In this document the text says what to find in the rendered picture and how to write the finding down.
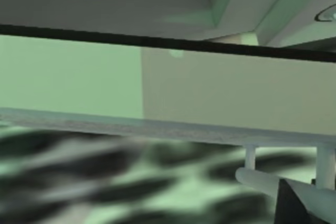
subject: patterned floor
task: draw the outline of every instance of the patterned floor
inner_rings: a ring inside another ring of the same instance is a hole
[[[309,183],[313,148],[259,148],[258,170]],[[235,181],[241,147],[0,128],[0,223],[267,224],[275,201]]]

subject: black and white pattern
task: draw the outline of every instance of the black and white pattern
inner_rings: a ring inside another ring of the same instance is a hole
[[[314,149],[260,148],[258,170],[309,183]],[[275,201],[235,180],[237,146],[0,129],[1,224],[273,223]]]

